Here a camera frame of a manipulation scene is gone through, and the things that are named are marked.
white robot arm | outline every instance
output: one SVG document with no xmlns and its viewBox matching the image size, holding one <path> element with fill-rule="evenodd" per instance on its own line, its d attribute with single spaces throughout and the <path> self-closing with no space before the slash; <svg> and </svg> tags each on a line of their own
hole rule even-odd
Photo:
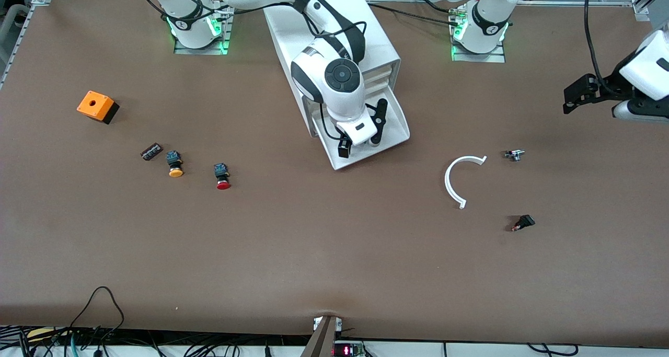
<svg viewBox="0 0 669 357">
<path fill-rule="evenodd" d="M 326 0 L 224 0 L 231 7 L 256 9 L 289 4 L 313 24 L 318 35 L 291 63 L 291 76 L 304 96 L 325 104 L 337 129 L 353 145 L 377 133 L 365 106 L 365 83 L 358 63 L 365 57 L 365 36 L 358 25 Z"/>
<path fill-rule="evenodd" d="M 220 4 L 212 0 L 158 0 L 167 14 L 172 29 L 183 45 L 201 48 L 216 35 L 206 19 Z M 326 0 L 223 0 L 235 9 L 259 9 L 272 5 L 291 5 L 305 16 L 315 29 L 314 40 L 291 64 L 291 76 L 304 96 L 325 104 L 328 114 L 340 133 L 353 145 L 368 141 L 377 133 L 365 106 L 365 83 L 358 63 L 365 57 L 365 36 L 360 26 L 337 12 Z"/>
<path fill-rule="evenodd" d="M 588 103 L 619 100 L 612 109 L 616 118 L 669 123 L 669 21 L 646 36 L 603 81 L 605 85 L 586 74 L 566 88 L 564 114 Z"/>
<path fill-rule="evenodd" d="M 519 0 L 470 0 L 463 5 L 464 18 L 456 18 L 453 38 L 476 54 L 494 50 L 509 27 L 509 17 Z"/>
</svg>

black cable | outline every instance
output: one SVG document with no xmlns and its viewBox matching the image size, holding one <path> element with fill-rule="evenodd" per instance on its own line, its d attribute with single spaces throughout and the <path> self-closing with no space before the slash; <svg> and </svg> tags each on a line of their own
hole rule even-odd
<svg viewBox="0 0 669 357">
<path fill-rule="evenodd" d="M 315 38 L 324 38 L 324 37 L 336 36 L 337 34 L 342 34 L 342 33 L 344 33 L 345 31 L 347 31 L 347 30 L 351 30 L 351 29 L 353 29 L 354 27 L 356 27 L 356 26 L 358 26 L 358 25 L 362 25 L 362 26 L 363 26 L 363 30 L 362 30 L 363 35 L 365 35 L 365 33 L 366 33 L 366 31 L 367 31 L 367 23 L 366 23 L 366 21 L 358 21 L 358 22 L 354 22 L 354 23 L 352 23 L 352 24 L 346 26 L 346 28 L 342 28 L 342 29 L 340 29 L 340 30 L 338 30 L 338 31 L 335 31 L 334 33 L 328 33 L 328 32 L 326 32 L 326 33 L 320 33 L 320 32 L 318 32 L 318 33 L 317 33 L 317 32 L 314 31 L 314 30 L 316 30 L 316 24 L 313 22 L 313 20 L 311 20 L 307 15 L 304 15 L 304 19 L 305 19 L 306 22 L 307 22 L 306 25 L 309 27 L 309 31 L 311 32 L 311 34 L 313 34 L 313 36 L 314 36 Z"/>
<path fill-rule="evenodd" d="M 43 355 L 44 357 L 46 357 L 47 354 L 53 355 L 53 352 L 52 352 L 51 348 L 53 348 L 55 346 L 55 343 L 58 341 L 58 338 L 61 337 L 63 335 L 63 333 L 67 332 L 67 330 L 68 330 L 68 328 L 62 328 L 62 329 L 58 329 L 58 330 L 54 329 L 52 332 L 41 333 L 39 335 L 40 337 L 45 337 L 45 335 L 47 335 L 49 333 L 53 333 L 52 336 L 51 336 L 51 343 L 48 345 L 48 347 L 46 347 L 46 351 L 44 352 L 44 355 Z M 31 351 L 31 354 L 33 354 L 33 355 L 35 354 L 35 351 L 37 350 L 37 347 L 38 346 L 33 347 L 33 350 Z"/>
<path fill-rule="evenodd" d="M 572 355 L 579 354 L 579 346 L 576 345 L 576 344 L 573 345 L 574 351 L 571 352 L 571 353 L 555 352 L 554 350 L 550 350 L 545 343 L 541 343 L 541 346 L 544 347 L 543 350 L 533 347 L 533 345 L 531 343 L 527 343 L 527 346 L 530 347 L 530 349 L 534 350 L 535 352 L 547 354 L 548 357 L 552 357 L 553 355 L 562 355 L 563 357 L 572 357 Z"/>
<path fill-rule="evenodd" d="M 612 95 L 618 94 L 618 92 L 609 88 L 609 84 L 604 81 L 602 73 L 599 71 L 599 64 L 597 63 L 597 57 L 595 55 L 595 46 L 592 45 L 592 37 L 590 36 L 590 22 L 588 19 L 588 12 L 590 11 L 590 0 L 585 0 L 583 3 L 583 26 L 585 27 L 585 39 L 587 40 L 587 47 L 590 50 L 590 60 L 592 60 L 592 66 L 595 68 L 595 76 L 597 76 L 597 81 L 607 90 L 607 92 Z"/>
<path fill-rule="evenodd" d="M 451 10 L 450 9 L 443 9 L 439 7 L 438 5 L 434 4 L 431 0 L 423 0 L 423 2 L 426 2 L 430 7 L 436 9 L 439 12 L 444 12 L 445 14 L 450 14 Z"/>
<path fill-rule="evenodd" d="M 79 350 L 83 351 L 86 350 L 86 348 L 90 347 L 90 345 L 93 343 L 93 338 L 95 338 L 95 335 L 98 333 L 98 331 L 100 331 L 100 326 L 97 326 L 96 328 L 93 329 L 93 335 L 91 335 L 88 338 L 88 342 L 82 343 L 81 347 L 79 347 Z"/>
<path fill-rule="evenodd" d="M 226 9 L 226 8 L 229 7 L 229 5 L 222 5 L 222 6 L 221 6 L 220 8 L 218 8 L 218 9 L 212 9 L 212 8 L 207 7 L 206 5 L 202 4 L 202 1 L 201 1 L 201 0 L 191 0 L 191 2 L 194 2 L 195 4 L 199 5 L 201 8 L 203 8 L 203 9 L 207 9 L 208 11 L 211 11 L 211 12 L 218 12 L 218 11 L 220 11 L 221 9 Z"/>
<path fill-rule="evenodd" d="M 209 12 L 208 14 L 204 14 L 204 15 L 199 16 L 199 17 L 187 17 L 187 18 L 184 18 L 184 17 L 174 17 L 174 16 L 170 16 L 170 15 L 166 14 L 165 11 L 163 11 L 162 9 L 160 9 L 160 7 L 158 7 L 157 5 L 153 4 L 153 2 L 151 2 L 151 0 L 146 0 L 146 2 L 147 2 L 148 4 L 150 4 L 151 7 L 153 7 L 153 9 L 155 9 L 156 11 L 158 11 L 158 12 L 160 13 L 161 16 L 166 17 L 166 18 L 168 18 L 168 19 L 174 19 L 174 20 L 176 20 L 176 21 L 197 21 L 197 20 L 199 20 L 199 19 L 201 19 L 201 18 L 208 17 L 208 16 L 211 16 L 212 14 L 214 14 L 214 12 Z"/>
<path fill-rule="evenodd" d="M 151 335 L 151 331 L 149 331 L 149 330 L 147 329 L 147 330 L 146 330 L 146 333 L 148 333 L 148 337 L 151 338 L 151 343 L 153 344 L 153 349 L 157 350 L 158 355 L 159 355 L 160 357 L 167 357 L 167 356 L 165 355 L 165 353 L 163 353 L 163 351 L 161 351 L 160 348 L 158 348 L 158 345 L 156 345 L 156 340 L 153 340 L 153 335 Z"/>
<path fill-rule="evenodd" d="M 332 140 L 337 140 L 337 141 L 346 141 L 349 140 L 348 137 L 334 137 L 330 135 L 328 132 L 328 128 L 325 126 L 325 117 L 323 116 L 323 104 L 320 103 L 320 121 L 323 123 L 323 130 L 325 130 L 325 135 L 328 135 L 328 137 Z"/>
<path fill-rule="evenodd" d="M 390 11 L 390 12 L 397 12 L 398 14 L 403 14 L 403 15 L 410 16 L 410 17 L 415 17 L 416 19 L 434 21 L 434 22 L 438 22 L 438 23 L 442 23 L 442 24 L 446 24 L 446 25 L 450 25 L 450 26 L 458 26 L 458 23 L 456 23 L 454 21 L 445 21 L 445 20 L 440 20 L 440 19 L 433 19 L 432 17 L 426 17 L 426 16 L 420 16 L 420 15 L 416 15 L 416 14 L 411 14 L 410 12 L 400 11 L 399 9 L 386 7 L 385 5 L 370 4 L 370 6 L 371 7 L 377 7 L 377 8 L 380 8 L 380 9 L 385 9 L 386 11 Z"/>
<path fill-rule="evenodd" d="M 290 4 L 290 3 L 281 2 L 281 3 L 273 3 L 273 4 L 263 5 L 262 7 L 258 7 L 258 8 L 254 8 L 254 9 L 244 9 L 244 10 L 241 10 L 241 11 L 235 9 L 235 14 L 236 15 L 248 14 L 249 12 L 260 11 L 261 9 L 264 9 L 264 8 L 267 8 L 267 7 L 277 7 L 277 5 L 287 5 L 289 7 L 292 7 L 292 4 Z"/>
<path fill-rule="evenodd" d="M 88 298 L 88 302 L 86 302 L 86 306 L 84 306 L 82 311 L 79 312 L 79 314 L 77 314 L 77 316 L 74 317 L 74 319 L 72 319 L 72 322 L 70 323 L 70 328 L 72 328 L 72 326 L 74 326 L 74 322 L 76 322 L 77 319 L 79 319 L 79 317 L 82 316 L 82 314 L 86 311 L 86 309 L 88 309 L 88 305 L 90 305 L 90 302 L 93 300 L 93 297 L 95 297 L 95 293 L 97 293 L 98 290 L 106 290 L 107 293 L 109 293 L 109 297 L 112 299 L 112 303 L 114 304 L 114 307 L 117 308 L 117 310 L 119 311 L 119 314 L 121 316 L 121 321 L 119 322 L 119 325 L 110 329 L 109 331 L 107 331 L 107 333 L 105 335 L 102 336 L 102 340 L 104 340 L 107 336 L 109 336 L 110 333 L 113 333 L 120 326 L 122 326 L 123 322 L 125 321 L 125 314 L 123 313 L 123 310 L 120 308 L 119 304 L 117 304 L 117 299 L 114 298 L 114 293 L 112 293 L 112 291 L 107 286 L 101 285 L 101 286 L 98 286 L 97 288 L 95 288 L 95 290 L 93 290 L 93 293 L 91 293 L 90 297 Z"/>
<path fill-rule="evenodd" d="M 19 333 L 19 345 L 21 346 L 21 353 L 24 355 L 24 357 L 30 357 L 30 353 L 28 351 L 28 338 L 26 333 L 24 333 L 23 329 L 20 327 Z"/>
</svg>

orange enclosure box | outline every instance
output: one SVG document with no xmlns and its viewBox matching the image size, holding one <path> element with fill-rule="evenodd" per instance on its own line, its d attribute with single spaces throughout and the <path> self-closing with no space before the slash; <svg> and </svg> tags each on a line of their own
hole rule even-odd
<svg viewBox="0 0 669 357">
<path fill-rule="evenodd" d="M 77 111 L 98 122 L 109 124 L 119 111 L 119 105 L 112 98 L 89 90 L 79 103 Z"/>
</svg>

